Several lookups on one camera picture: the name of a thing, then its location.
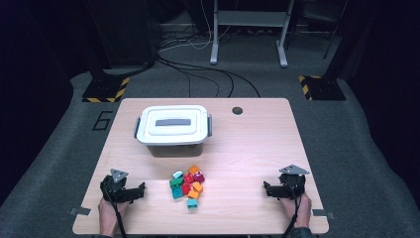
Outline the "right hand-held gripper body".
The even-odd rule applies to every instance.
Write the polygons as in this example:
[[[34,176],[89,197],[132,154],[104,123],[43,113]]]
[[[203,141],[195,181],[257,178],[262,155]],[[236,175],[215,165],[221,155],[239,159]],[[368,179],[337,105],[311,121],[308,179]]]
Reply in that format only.
[[[281,175],[279,181],[281,183],[280,198],[294,199],[305,192],[306,175],[308,171],[296,166],[290,165],[279,170]]]

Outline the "person's left hand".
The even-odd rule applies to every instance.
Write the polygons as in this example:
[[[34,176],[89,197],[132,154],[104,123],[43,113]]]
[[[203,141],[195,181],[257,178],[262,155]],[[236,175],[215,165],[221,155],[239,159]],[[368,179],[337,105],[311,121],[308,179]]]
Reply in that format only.
[[[117,226],[117,214],[109,201],[102,198],[98,204],[100,232],[113,231]]]

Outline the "white metal desk frame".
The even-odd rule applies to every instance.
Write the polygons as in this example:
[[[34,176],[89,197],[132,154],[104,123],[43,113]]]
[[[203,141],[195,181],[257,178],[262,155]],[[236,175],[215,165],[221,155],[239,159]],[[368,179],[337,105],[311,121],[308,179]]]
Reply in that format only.
[[[211,64],[216,64],[218,62],[220,26],[271,27],[281,29],[280,39],[276,41],[276,49],[280,66],[283,68],[288,67],[284,42],[295,0],[286,0],[287,9],[281,12],[220,10],[218,2],[219,0],[213,0],[213,43],[210,56]]]

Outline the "black yellow striped stand base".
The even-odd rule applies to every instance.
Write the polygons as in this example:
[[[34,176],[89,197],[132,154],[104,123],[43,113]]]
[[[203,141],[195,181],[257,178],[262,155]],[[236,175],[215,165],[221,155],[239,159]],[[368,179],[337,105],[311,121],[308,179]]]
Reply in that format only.
[[[328,81],[322,76],[299,75],[303,94],[307,100],[344,101],[346,96],[336,80]]]
[[[91,81],[82,94],[83,102],[101,103],[118,102],[130,81],[126,78],[111,78],[104,81]]]

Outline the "black equipment cabinet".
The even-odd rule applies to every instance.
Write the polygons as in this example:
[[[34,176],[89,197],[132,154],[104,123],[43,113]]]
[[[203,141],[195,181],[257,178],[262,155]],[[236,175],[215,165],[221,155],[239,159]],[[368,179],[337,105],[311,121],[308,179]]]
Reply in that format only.
[[[88,6],[111,67],[155,62],[158,29],[147,0],[88,0]]]

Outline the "white box lid grey handle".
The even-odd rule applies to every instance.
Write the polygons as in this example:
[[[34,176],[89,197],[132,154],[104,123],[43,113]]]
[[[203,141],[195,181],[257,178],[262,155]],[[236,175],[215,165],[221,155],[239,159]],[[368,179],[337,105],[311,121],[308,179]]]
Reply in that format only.
[[[212,133],[212,117],[201,105],[146,108],[138,119],[135,138],[146,146],[202,144]]]

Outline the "dark curtain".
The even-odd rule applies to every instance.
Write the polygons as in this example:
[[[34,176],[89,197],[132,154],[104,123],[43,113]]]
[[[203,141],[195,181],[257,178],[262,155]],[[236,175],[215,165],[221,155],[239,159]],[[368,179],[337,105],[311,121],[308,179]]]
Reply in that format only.
[[[0,0],[0,205],[38,156],[72,86],[25,0]]]
[[[402,178],[420,179],[420,0],[353,0],[367,29],[350,87],[370,134]]]

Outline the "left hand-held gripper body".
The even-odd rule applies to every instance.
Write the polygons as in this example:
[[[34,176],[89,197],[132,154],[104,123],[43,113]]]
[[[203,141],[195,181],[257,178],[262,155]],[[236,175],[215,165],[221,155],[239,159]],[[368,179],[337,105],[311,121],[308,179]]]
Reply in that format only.
[[[125,189],[128,173],[116,169],[110,170],[110,175],[107,175],[104,180],[100,182],[100,189],[103,198],[106,201],[122,203],[131,201],[128,191]]]

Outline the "transparent brown plastic storage box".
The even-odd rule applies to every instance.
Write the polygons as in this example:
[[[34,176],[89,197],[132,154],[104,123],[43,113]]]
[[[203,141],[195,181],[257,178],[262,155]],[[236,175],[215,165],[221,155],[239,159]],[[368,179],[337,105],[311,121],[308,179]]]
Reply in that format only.
[[[134,138],[156,158],[198,157],[203,143],[212,136],[212,116],[205,119],[138,118]]]

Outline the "person's right hand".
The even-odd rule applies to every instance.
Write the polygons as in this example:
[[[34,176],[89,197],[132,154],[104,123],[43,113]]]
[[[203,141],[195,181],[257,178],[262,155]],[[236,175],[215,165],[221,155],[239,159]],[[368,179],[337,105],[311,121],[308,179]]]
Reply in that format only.
[[[312,201],[306,193],[303,193],[297,198],[297,201],[282,198],[280,203],[283,206],[286,216],[291,219],[294,214],[297,214],[294,223],[295,228],[308,228],[311,218]]]

